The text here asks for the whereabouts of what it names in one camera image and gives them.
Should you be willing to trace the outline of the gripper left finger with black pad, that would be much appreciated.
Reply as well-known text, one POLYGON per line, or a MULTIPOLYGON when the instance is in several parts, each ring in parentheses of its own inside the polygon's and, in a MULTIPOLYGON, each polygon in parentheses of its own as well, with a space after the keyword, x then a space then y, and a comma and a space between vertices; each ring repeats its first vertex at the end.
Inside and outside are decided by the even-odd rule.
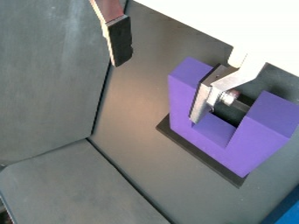
POLYGON ((89 0, 106 39, 110 63, 120 67, 132 57, 130 18, 118 0, 89 0))

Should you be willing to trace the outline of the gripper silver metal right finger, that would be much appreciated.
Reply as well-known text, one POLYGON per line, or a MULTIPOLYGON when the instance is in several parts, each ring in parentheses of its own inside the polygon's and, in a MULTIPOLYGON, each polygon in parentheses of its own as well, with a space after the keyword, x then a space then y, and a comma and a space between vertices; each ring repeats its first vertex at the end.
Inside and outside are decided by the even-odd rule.
POLYGON ((189 109, 189 119, 197 123, 217 102, 228 106, 237 98, 234 87, 252 81, 265 65, 265 60, 252 52, 232 49, 228 65, 217 64, 200 79, 189 109))

